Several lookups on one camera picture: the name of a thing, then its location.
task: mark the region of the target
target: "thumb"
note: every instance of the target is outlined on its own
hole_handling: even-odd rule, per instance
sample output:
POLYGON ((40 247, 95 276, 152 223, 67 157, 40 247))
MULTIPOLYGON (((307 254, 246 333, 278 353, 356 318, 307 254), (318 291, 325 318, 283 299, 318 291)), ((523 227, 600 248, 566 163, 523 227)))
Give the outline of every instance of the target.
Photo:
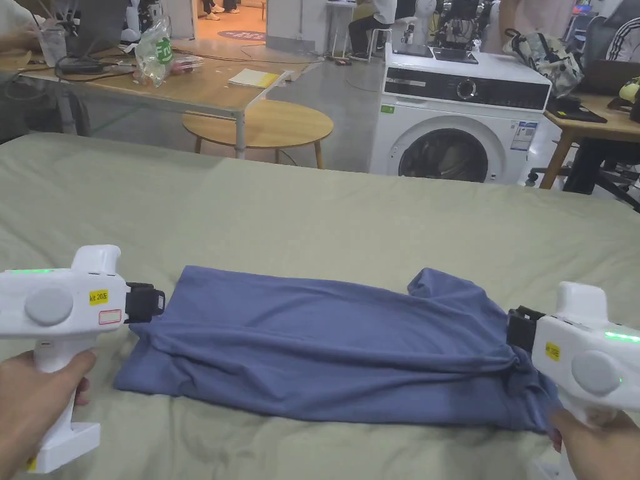
POLYGON ((58 370, 56 374, 75 388, 82 378, 91 371, 95 361, 95 354, 90 350, 85 350, 78 353, 66 367, 58 370))
POLYGON ((560 409, 551 414, 551 425, 556 428, 563 440, 571 442, 576 435, 581 435, 588 427, 577 420, 568 410, 560 409))

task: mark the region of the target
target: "clear plastic cup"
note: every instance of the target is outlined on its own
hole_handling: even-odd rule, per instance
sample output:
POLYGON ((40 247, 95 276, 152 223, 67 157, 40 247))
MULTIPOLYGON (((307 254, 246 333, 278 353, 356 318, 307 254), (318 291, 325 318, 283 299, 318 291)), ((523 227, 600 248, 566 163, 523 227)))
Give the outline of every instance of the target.
POLYGON ((67 56, 65 29, 59 26, 38 30, 38 40, 48 67, 55 67, 57 62, 67 56))

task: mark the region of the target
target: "red label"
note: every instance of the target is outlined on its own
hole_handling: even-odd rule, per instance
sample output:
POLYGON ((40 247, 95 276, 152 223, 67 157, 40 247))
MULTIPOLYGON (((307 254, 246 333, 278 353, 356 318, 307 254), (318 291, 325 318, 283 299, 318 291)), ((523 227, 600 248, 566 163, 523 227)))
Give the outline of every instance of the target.
POLYGON ((122 310, 103 310, 98 316, 100 325, 108 325, 110 323, 120 323, 122 320, 122 310))

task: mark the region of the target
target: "white handheld gripper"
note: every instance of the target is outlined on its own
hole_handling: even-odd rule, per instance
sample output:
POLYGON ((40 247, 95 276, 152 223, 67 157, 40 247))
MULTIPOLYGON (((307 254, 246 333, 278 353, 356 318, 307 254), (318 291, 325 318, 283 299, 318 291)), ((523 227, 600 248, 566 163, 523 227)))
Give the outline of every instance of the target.
MULTIPOLYGON (((563 406, 591 428, 606 427, 622 409, 640 411, 640 332, 609 321, 598 287, 560 284, 557 313, 536 323, 531 358, 557 384, 563 406)), ((546 480, 576 480, 564 446, 558 465, 536 466, 546 480)))
MULTIPOLYGON (((91 245, 76 252, 71 268, 0 273, 0 337, 35 338, 36 368, 55 372, 92 348, 100 333, 162 313, 164 293, 127 284, 116 273, 119 256, 117 246, 91 245)), ((74 396, 28 462, 29 472, 51 472, 100 444, 100 424, 71 423, 74 396)))

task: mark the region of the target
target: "round wooden stool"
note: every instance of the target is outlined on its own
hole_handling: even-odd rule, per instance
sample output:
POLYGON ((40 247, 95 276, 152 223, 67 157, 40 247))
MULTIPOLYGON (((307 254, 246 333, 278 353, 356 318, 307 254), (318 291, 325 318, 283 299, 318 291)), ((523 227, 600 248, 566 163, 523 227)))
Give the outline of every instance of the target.
MULTIPOLYGON (((202 140, 228 145, 236 144, 236 124, 213 116, 182 116, 182 124, 196 136, 197 154, 202 140)), ((320 141, 333 131, 333 121, 324 113, 309 107, 275 100, 260 100, 246 111, 246 148, 273 148, 276 163, 280 150, 314 144, 316 164, 322 168, 320 141)))

